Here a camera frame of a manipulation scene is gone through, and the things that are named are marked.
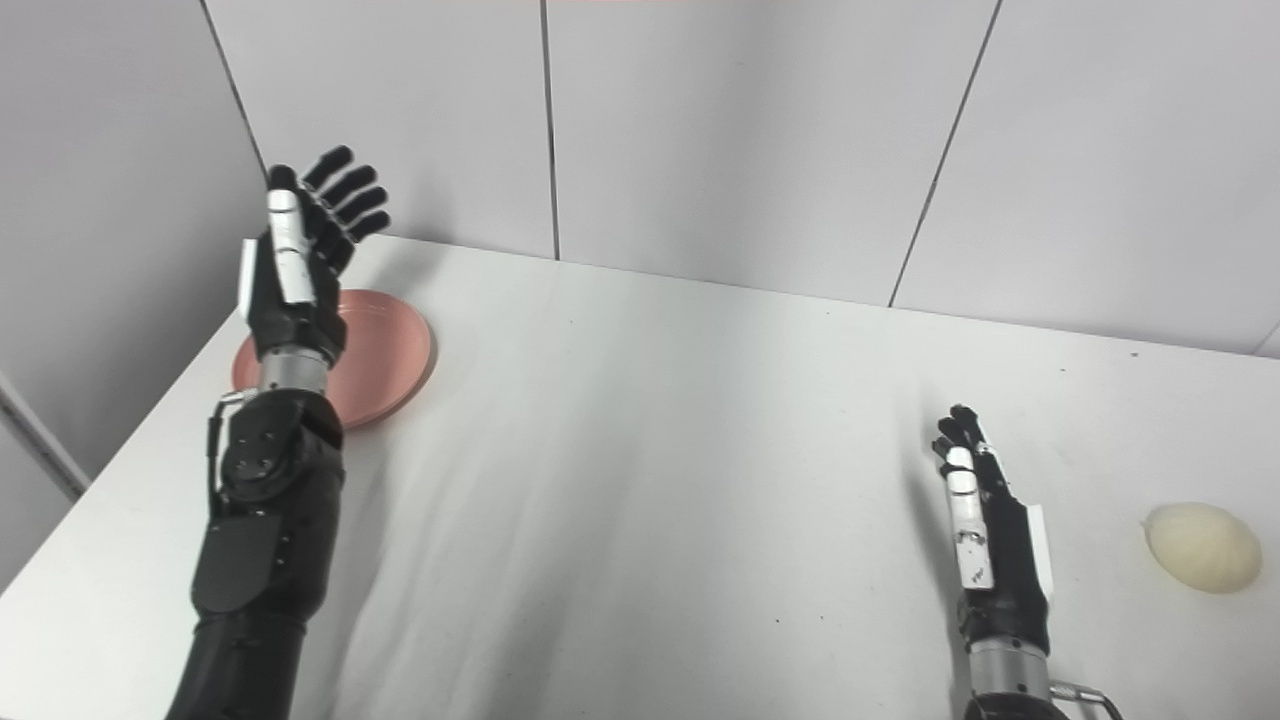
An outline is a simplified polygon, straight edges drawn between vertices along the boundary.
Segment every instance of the plate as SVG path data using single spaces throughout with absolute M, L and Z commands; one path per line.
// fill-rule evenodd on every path
M 372 290 L 342 291 L 338 314 L 347 322 L 347 350 L 329 372 L 325 395 L 351 429 L 390 415 L 417 392 L 431 359 L 431 331 L 412 306 Z M 232 387 L 256 387 L 257 374 L 248 337 L 232 363 Z

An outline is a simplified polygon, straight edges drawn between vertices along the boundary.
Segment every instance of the white table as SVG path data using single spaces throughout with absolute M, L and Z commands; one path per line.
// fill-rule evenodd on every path
M 973 405 L 1046 503 L 1056 676 L 1129 719 L 1274 716 L 1280 588 L 1155 565 L 1162 502 L 1280 551 L 1280 363 L 397 238 L 348 287 L 439 343 L 349 436 L 294 719 L 955 717 L 933 420 Z M 232 318 L 0 597 L 0 716 L 163 717 L 195 614 Z

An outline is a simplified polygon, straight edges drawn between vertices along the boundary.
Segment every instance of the white wall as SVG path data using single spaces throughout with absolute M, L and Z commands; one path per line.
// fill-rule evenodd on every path
M 70 505 L 26 446 L 0 421 L 0 592 Z
M 209 10 L 268 163 L 346 142 L 381 174 L 393 234 L 553 256 L 538 0 Z
M 1005 3 L 897 305 L 1253 352 L 1280 322 L 1277 22 Z
M 1280 322 L 1256 0 L 1004 3 L 914 246 L 995 0 L 547 0 L 550 108 L 536 0 L 210 4 L 265 154 L 352 143 L 397 234 L 1240 352 Z
M 549 3 L 562 258 L 887 304 L 993 6 Z
M 0 95 L 0 370 L 93 475 L 230 310 L 261 169 L 196 0 L 6 3 Z
M 1258 347 L 1258 355 L 1280 360 L 1280 327 Z

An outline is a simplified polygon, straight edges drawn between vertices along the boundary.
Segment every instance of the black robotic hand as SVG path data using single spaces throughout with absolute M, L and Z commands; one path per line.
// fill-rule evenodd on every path
M 256 241 L 246 242 L 241 260 L 241 314 L 259 359 L 297 346 L 321 354 L 333 366 L 346 347 L 338 275 L 356 243 L 390 224 L 379 209 L 387 191 L 375 184 L 372 168 L 361 165 L 338 177 L 352 159 L 351 149 L 339 145 L 301 181 L 288 165 L 269 173 L 270 223 Z
M 1101 692 L 1048 676 L 1053 574 L 1039 506 L 1014 497 L 977 413 L 956 405 L 938 430 L 973 689 L 964 720 L 1066 720 L 1053 700 L 1098 705 L 1120 720 Z

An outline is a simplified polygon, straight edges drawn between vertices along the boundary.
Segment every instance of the robotic arm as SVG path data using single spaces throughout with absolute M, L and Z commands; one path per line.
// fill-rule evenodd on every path
M 964 720 L 1066 720 L 1055 698 L 1100 705 L 1120 720 L 1098 691 L 1050 680 L 1053 571 L 1041 507 L 1010 492 L 973 410 L 956 405 L 938 430 L 933 451 L 943 460 L 973 685 Z
M 284 720 L 306 623 L 320 609 L 338 532 L 342 424 L 325 398 L 346 347 L 338 275 L 357 242 L 385 228 L 387 201 L 348 147 L 298 181 L 271 168 L 269 227 L 244 242 L 239 310 L 261 363 L 256 389 L 210 419 L 209 509 L 192 602 L 200 616 L 169 720 Z M 228 447 L 216 466 L 221 413 Z

